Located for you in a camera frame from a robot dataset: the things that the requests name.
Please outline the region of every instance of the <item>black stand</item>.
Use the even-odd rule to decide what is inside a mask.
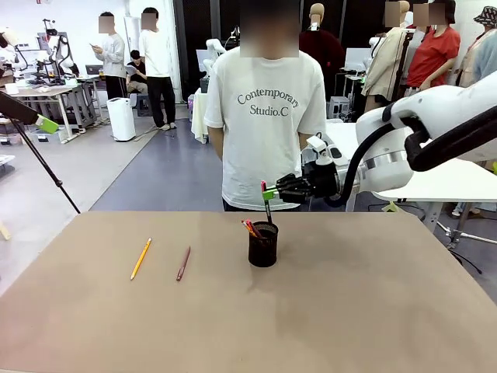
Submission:
[[[21,135],[21,137],[23,138],[23,140],[30,147],[30,149],[33,152],[33,154],[35,155],[35,157],[40,161],[40,163],[43,166],[43,168],[45,169],[45,171],[47,171],[48,175],[52,178],[52,180],[54,181],[55,185],[57,185],[57,187],[65,195],[65,197],[71,203],[72,207],[76,210],[76,212],[78,214],[81,214],[80,210],[78,209],[78,207],[76,206],[76,204],[74,203],[74,201],[71,199],[71,197],[69,197],[68,192],[66,192],[65,189],[64,189],[64,187],[62,186],[62,182],[55,176],[55,174],[52,171],[52,169],[49,167],[49,165],[47,164],[47,162],[45,162],[45,159],[43,159],[43,157],[41,156],[40,152],[38,152],[38,149],[36,149],[36,147],[34,146],[34,144],[32,143],[32,141],[30,140],[30,138],[28,138],[28,136],[24,132],[24,126],[21,125],[21,124],[19,124],[19,122],[17,120],[15,120],[15,119],[12,119],[12,118],[9,118],[9,119],[12,122],[12,124],[14,125],[14,127],[16,128],[16,130],[19,132],[19,134]]]
[[[397,70],[397,75],[395,76],[395,84],[394,84],[394,91],[391,95],[391,100],[397,101],[401,97],[398,97],[398,90],[401,85],[401,79],[402,79],[402,74],[404,73],[404,63],[405,63],[405,57],[407,55],[407,49],[409,47],[409,43],[411,43],[412,37],[414,36],[414,33],[406,33],[405,34],[405,39],[404,39],[404,44],[402,46],[402,54],[401,54],[401,60],[398,65],[398,70]]]

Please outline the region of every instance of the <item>black mesh pen cup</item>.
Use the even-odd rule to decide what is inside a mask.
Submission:
[[[248,261],[256,267],[271,267],[276,263],[278,227],[267,221],[258,221],[254,226],[262,238],[248,234]]]

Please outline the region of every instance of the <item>red shirt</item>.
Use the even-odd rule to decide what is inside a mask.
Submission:
[[[435,30],[431,30],[414,54],[407,77],[410,87],[419,87],[440,66],[459,54],[461,36],[456,30],[449,26],[439,37],[434,37],[434,34]],[[441,75],[432,81],[431,86],[444,85],[445,79],[446,75]]]

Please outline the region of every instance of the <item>person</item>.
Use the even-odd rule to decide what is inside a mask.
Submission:
[[[126,77],[127,92],[132,93],[138,91],[139,93],[148,94],[147,88],[147,75],[145,72],[145,63],[141,61],[139,51],[131,51],[130,53],[132,62],[127,64],[136,68],[136,73]]]
[[[444,5],[445,19],[426,34],[409,67],[407,86],[420,91],[446,84],[447,72],[454,66],[461,45],[461,36],[450,27],[456,22],[456,2],[435,0],[430,5]]]
[[[111,12],[104,12],[101,17],[114,17]],[[126,69],[124,68],[124,40],[116,32],[115,25],[101,47],[92,46],[95,57],[103,61],[103,74],[106,77],[107,99],[127,97]]]
[[[301,149],[326,122],[321,66],[298,50],[299,1],[246,1],[242,25],[250,41],[214,64],[204,118],[222,161],[225,211],[264,211],[261,181],[300,176]],[[272,210],[298,208],[271,202]]]
[[[494,33],[497,33],[497,8],[494,6],[485,6],[481,14],[474,18],[474,21],[483,25],[484,31],[467,49],[461,67],[455,71],[457,74],[456,85],[464,88],[475,83],[473,74],[474,60],[481,45]]]
[[[479,82],[497,71],[497,33],[481,45],[474,61],[474,81]]]
[[[146,64],[148,98],[150,99],[155,125],[161,130],[167,131],[176,128],[174,123],[176,119],[176,98],[170,72],[169,40],[165,32],[157,27],[158,10],[156,8],[146,8],[143,13],[155,15],[155,28],[153,30],[143,30],[140,34],[140,56]],[[162,113],[161,96],[164,97],[166,124]]]

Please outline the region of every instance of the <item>gray floor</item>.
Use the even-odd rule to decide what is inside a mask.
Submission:
[[[178,120],[178,129],[157,133],[136,158],[120,174],[109,189],[93,205],[101,211],[222,211],[221,162],[212,146],[202,145],[193,138],[188,120]],[[356,200],[356,211],[380,211],[383,204],[370,193],[362,193]],[[313,200],[311,211],[332,210],[320,200]],[[415,208],[406,211],[422,215]],[[457,221],[447,214],[440,221],[455,228]],[[466,233],[497,239],[497,221],[470,220]],[[437,228],[435,236],[444,244],[449,242]],[[474,279],[497,303],[497,247],[488,243],[463,239],[457,251],[483,270],[478,274],[464,265]]]

